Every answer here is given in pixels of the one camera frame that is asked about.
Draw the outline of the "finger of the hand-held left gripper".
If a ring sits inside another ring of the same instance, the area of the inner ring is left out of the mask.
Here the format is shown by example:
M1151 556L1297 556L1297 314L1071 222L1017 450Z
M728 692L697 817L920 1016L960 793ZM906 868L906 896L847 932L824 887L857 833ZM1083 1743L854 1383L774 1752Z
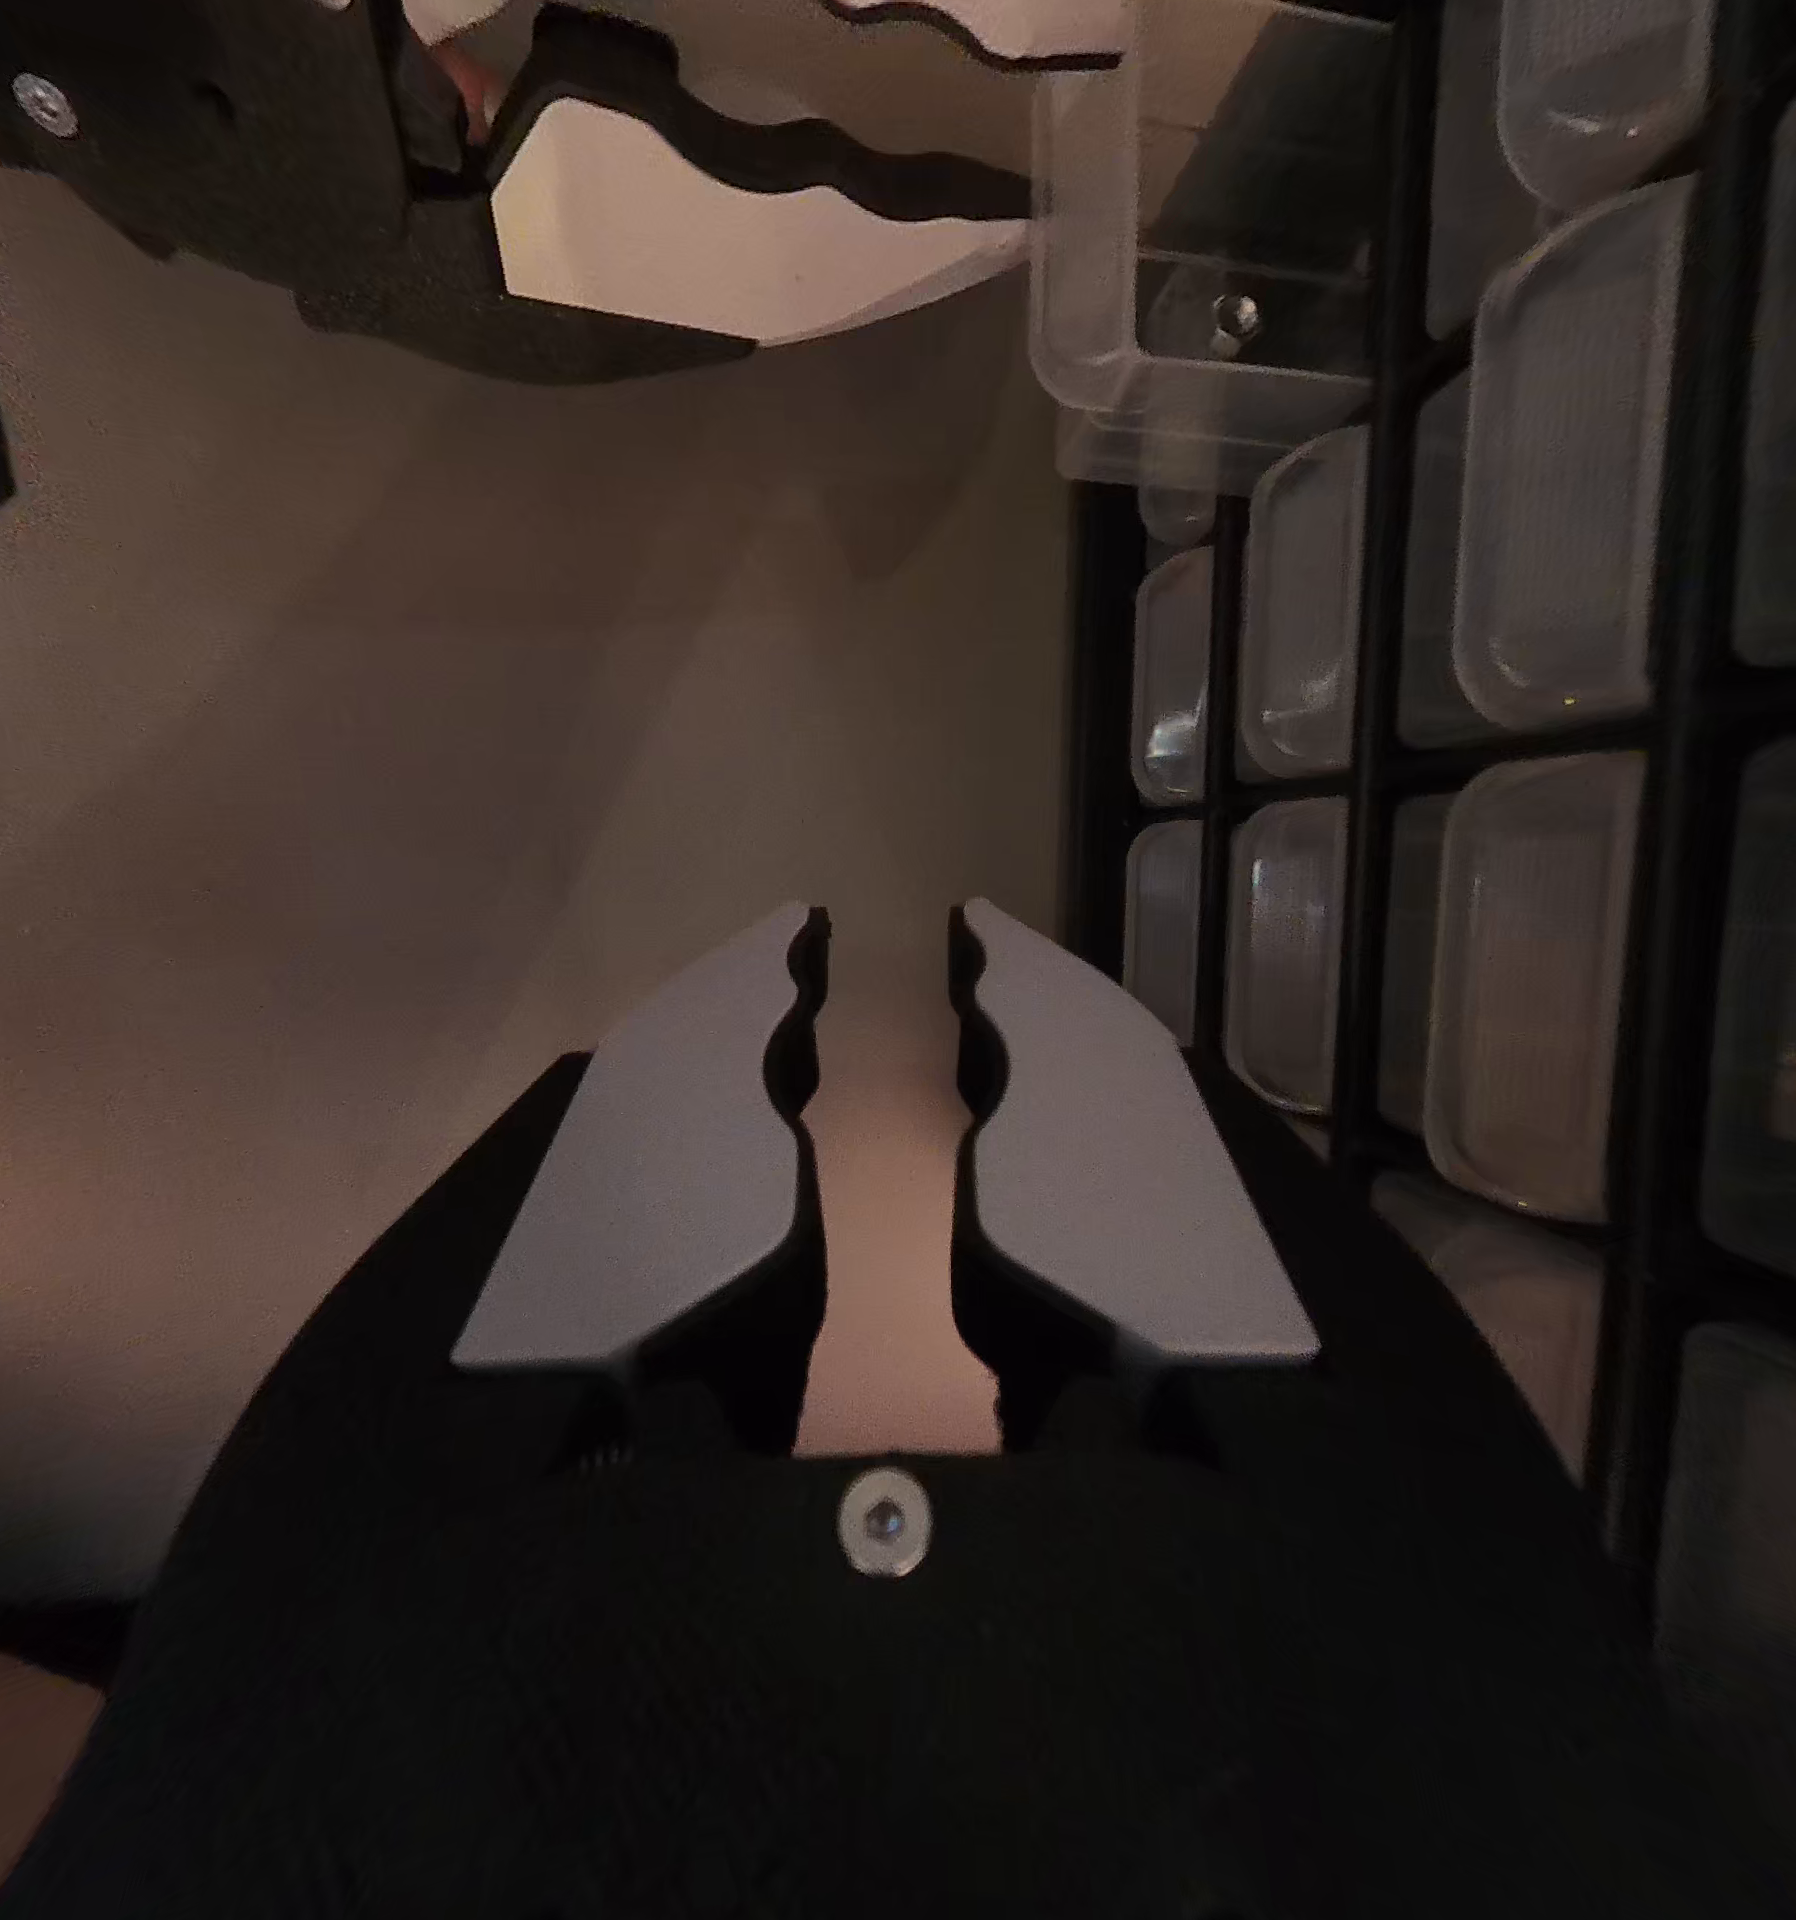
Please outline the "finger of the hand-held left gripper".
M1131 0L824 0L854 30L929 30L982 65L1117 65Z
M498 141L504 292L529 302L813 342L982 276L1028 246L1027 163L888 149L804 112L685 86L548 86Z

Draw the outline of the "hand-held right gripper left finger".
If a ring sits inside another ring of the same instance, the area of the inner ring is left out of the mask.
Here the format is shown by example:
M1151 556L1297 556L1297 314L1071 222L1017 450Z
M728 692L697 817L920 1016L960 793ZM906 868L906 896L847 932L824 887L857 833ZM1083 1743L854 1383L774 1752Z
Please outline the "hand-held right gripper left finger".
M831 920L793 896L602 1036L459 1339L460 1370L621 1370L797 1245L824 984Z

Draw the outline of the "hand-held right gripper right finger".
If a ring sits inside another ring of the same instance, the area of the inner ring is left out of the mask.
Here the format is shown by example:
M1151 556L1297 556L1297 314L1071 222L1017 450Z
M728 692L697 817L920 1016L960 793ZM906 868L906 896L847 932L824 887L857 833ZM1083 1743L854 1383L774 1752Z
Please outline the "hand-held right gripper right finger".
M951 1010L951 1315L991 1380L1323 1357L1169 1025L991 896L951 912Z

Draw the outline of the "clear plastic drawer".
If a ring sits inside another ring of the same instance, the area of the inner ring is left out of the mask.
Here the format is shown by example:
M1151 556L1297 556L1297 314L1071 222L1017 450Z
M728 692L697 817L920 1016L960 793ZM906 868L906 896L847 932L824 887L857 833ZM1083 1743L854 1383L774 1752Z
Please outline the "clear plastic drawer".
M1355 422L1373 385L1391 14L1143 0L1117 65L1060 65L1028 105L1028 369L1060 477L1247 495ZM1263 339L1210 351L1247 292Z

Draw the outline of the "black drawer cabinet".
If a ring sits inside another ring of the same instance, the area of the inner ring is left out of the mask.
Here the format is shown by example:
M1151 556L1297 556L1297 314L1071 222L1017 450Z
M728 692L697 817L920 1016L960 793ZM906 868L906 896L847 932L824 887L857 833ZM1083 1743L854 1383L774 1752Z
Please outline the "black drawer cabinet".
M1796 8L1123 8L1028 195L1064 945L1470 1315L1796 1830Z

